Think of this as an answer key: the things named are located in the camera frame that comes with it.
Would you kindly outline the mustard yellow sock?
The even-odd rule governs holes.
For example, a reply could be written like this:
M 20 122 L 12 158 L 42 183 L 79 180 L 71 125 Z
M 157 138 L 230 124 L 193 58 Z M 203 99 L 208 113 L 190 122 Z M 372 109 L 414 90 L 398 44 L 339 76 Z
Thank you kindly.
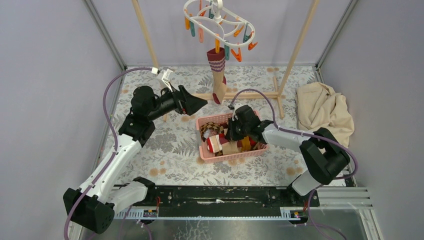
M 251 138 L 249 136 L 244 137 L 240 142 L 240 151 L 249 152 L 252 149 Z

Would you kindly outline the beige maroon striped sock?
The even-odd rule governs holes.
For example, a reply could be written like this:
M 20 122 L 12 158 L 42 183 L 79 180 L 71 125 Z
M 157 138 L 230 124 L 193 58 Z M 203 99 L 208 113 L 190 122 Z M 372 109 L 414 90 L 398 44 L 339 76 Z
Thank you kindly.
M 233 155 L 241 152 L 242 147 L 238 146 L 237 141 L 228 141 L 222 144 L 223 155 Z

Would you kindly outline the brown yellow argyle sock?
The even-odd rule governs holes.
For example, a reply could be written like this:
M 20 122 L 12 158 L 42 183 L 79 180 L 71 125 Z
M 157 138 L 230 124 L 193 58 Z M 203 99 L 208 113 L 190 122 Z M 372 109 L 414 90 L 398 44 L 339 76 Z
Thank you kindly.
M 228 128 L 227 123 L 214 123 L 214 122 L 207 122 L 200 126 L 199 132 L 200 136 L 204 139 L 218 134 L 223 134 L 225 132 L 225 129 Z

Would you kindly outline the red sock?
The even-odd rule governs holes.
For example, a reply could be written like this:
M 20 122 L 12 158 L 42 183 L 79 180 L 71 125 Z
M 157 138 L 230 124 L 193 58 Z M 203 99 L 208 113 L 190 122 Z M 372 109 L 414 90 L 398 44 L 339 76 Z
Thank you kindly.
M 206 139 L 207 149 L 210 153 L 218 153 L 223 150 L 223 144 L 228 143 L 223 133 L 212 135 Z

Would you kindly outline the pink basket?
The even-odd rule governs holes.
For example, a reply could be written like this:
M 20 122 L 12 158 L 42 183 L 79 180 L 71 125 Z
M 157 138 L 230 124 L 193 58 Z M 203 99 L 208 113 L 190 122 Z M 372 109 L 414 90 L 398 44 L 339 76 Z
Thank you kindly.
M 206 164 L 216 163 L 216 162 L 223 162 L 223 161 L 230 161 L 235 160 L 239 158 L 248 158 L 248 157 L 257 157 L 262 155 L 266 150 L 268 150 L 268 146 L 266 144 L 260 143 L 259 141 L 254 141 L 252 138 L 250 138 L 251 141 L 251 151 L 246 152 L 240 152 L 237 154 L 230 154 L 230 155 L 223 155 L 222 150 L 217 153 L 209 152 L 207 149 L 207 138 L 202 138 L 200 135 L 200 127 L 208 122 L 214 122 L 216 124 L 223 124 L 228 123 L 228 118 L 232 117 L 232 113 L 225 113 L 225 114 L 218 114 L 218 115 L 210 115 L 210 116 L 204 116 L 199 117 L 196 120 L 196 130 L 198 131 L 197 137 L 198 137 L 198 144 L 199 144 L 199 152 L 200 157 L 203 159 L 203 161 Z M 227 130 L 225 129 L 224 135 L 225 138 L 227 138 Z

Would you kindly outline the white round clip hanger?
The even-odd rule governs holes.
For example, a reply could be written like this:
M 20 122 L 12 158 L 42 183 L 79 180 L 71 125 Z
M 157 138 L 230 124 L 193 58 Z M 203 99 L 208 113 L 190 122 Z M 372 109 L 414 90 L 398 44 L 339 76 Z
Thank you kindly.
M 183 14 L 184 27 L 190 35 L 200 43 L 212 39 L 214 51 L 218 53 L 223 48 L 227 61 L 233 57 L 242 62 L 242 49 L 251 51 L 258 44 L 254 25 L 224 7 L 222 0 L 187 0 Z

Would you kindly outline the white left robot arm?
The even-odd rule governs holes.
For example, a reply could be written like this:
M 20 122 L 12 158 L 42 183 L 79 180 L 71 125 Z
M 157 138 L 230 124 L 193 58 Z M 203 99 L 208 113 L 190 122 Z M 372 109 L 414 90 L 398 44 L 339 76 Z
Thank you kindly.
M 113 190 L 124 167 L 146 144 L 155 130 L 154 120 L 175 111 L 192 116 L 207 105 L 207 100 L 190 94 L 182 85 L 178 89 L 165 87 L 156 95 L 149 86 L 133 92 L 129 114 L 118 132 L 114 145 L 94 172 L 77 188 L 68 188 L 63 195 L 67 219 L 64 237 L 69 238 L 70 222 L 96 234 L 104 233 L 114 216 L 136 203 L 144 206 L 157 201 L 156 185 L 136 177 L 127 185 Z

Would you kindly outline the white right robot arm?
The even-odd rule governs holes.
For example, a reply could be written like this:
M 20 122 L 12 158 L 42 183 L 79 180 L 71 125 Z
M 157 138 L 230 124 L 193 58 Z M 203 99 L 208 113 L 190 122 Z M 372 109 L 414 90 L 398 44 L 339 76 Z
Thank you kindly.
M 307 169 L 289 186 L 287 201 L 301 205 L 313 189 L 328 185 L 350 163 L 347 149 L 326 128 L 304 132 L 293 128 L 281 128 L 272 120 L 260 120 L 248 105 L 231 104 L 233 111 L 228 120 L 228 140 L 245 137 L 264 144 L 280 146 L 301 153 Z

